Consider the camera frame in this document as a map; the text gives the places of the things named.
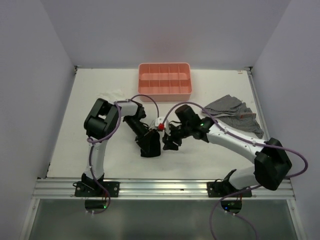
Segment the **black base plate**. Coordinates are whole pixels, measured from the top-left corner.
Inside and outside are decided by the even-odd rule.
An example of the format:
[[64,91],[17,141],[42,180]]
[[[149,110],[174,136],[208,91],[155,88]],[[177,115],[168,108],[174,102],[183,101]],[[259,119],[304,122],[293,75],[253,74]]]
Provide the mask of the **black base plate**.
[[120,183],[118,181],[99,181],[97,184],[94,180],[88,184],[84,184],[82,181],[74,182],[72,184],[75,187],[75,197],[104,197],[106,192],[101,188],[103,186],[109,193],[111,198],[117,198],[119,195]]
[[206,183],[207,194],[209,198],[222,198],[224,196],[239,192],[227,180],[216,179],[215,181],[208,181]]

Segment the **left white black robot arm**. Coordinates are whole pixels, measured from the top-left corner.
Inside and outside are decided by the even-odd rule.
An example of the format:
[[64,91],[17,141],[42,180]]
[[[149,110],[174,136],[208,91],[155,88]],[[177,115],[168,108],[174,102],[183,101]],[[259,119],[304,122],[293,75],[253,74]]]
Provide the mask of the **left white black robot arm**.
[[107,143],[124,121],[135,133],[135,142],[143,158],[161,155],[160,134],[141,122],[146,118],[143,105],[134,100],[110,103],[99,98],[84,121],[89,143],[88,162],[81,181],[76,186],[76,196],[82,193],[89,197],[108,197],[110,189],[104,184],[104,159]]

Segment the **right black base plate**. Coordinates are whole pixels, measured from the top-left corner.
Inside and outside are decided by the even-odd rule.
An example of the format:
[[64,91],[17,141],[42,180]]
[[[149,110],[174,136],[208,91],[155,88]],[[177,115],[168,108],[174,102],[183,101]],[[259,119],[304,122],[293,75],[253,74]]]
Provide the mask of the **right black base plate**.
[[224,196],[239,192],[227,180],[216,179],[215,181],[208,181],[206,183],[207,194],[209,198],[222,198]]

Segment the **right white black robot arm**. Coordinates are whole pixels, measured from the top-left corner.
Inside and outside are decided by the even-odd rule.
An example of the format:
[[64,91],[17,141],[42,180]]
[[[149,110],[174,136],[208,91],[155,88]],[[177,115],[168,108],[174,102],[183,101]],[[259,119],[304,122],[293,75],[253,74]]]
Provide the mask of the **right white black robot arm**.
[[292,168],[282,144],[275,138],[264,141],[236,133],[209,116],[200,118],[187,104],[177,108],[175,114],[179,119],[178,125],[163,119],[157,126],[157,130],[165,132],[162,138],[164,150],[177,151],[183,139],[193,137],[229,149],[252,163],[244,169],[233,169],[224,179],[209,184],[220,197],[235,196],[255,185],[275,191]]

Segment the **pink divided plastic tray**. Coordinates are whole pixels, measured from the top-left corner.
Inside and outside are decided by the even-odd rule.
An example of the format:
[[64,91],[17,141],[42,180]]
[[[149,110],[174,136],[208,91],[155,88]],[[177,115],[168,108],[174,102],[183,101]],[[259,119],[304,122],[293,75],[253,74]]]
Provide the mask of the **pink divided plastic tray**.
[[142,63],[138,67],[137,92],[143,102],[184,102],[192,94],[190,65],[186,62]]

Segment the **aluminium mounting rail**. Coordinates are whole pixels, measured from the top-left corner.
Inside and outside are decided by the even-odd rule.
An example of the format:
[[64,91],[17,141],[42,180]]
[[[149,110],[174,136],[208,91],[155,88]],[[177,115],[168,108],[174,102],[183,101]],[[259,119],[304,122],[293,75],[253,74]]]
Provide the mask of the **aluminium mounting rail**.
[[[36,199],[74,199],[76,178],[47,178],[36,181],[32,197]],[[119,186],[116,200],[205,200],[209,198],[207,180],[115,179]],[[289,180],[276,191],[263,187],[252,190],[248,200],[294,200]]]

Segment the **white underwear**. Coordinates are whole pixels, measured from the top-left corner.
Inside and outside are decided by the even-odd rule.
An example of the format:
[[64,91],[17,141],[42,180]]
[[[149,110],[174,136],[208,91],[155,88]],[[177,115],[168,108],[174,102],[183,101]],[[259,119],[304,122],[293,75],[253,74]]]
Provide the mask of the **white underwear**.
[[100,92],[97,94],[97,98],[102,98],[107,100],[108,102],[116,102],[120,100],[124,100],[126,97],[124,93],[120,89]]

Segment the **black underwear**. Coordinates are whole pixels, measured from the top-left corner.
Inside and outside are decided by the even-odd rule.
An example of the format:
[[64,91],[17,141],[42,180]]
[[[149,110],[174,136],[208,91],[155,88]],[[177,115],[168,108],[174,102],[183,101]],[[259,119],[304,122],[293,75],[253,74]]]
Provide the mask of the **black underwear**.
[[156,131],[156,140],[150,147],[141,147],[140,156],[144,158],[155,158],[161,155],[160,134]]

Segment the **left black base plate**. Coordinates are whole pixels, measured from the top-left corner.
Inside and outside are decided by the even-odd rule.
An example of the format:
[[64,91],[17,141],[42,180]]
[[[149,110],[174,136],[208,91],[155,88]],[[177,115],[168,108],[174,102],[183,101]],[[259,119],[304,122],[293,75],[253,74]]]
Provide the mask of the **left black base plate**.
[[117,198],[119,195],[120,183],[118,181],[99,181],[97,184],[94,180],[88,184],[84,184],[82,181],[74,182],[72,184],[75,187],[75,197],[104,197],[106,192],[101,188],[103,186],[109,193],[111,198]]

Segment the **grey striped underwear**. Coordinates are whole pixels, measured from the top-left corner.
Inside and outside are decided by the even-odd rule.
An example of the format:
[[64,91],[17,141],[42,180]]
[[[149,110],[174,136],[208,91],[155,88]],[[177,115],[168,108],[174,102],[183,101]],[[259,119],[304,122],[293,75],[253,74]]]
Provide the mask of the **grey striped underwear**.
[[235,96],[225,95],[204,107],[215,119],[226,125],[247,133],[253,133],[257,138],[264,137],[264,131],[254,113],[246,103]]

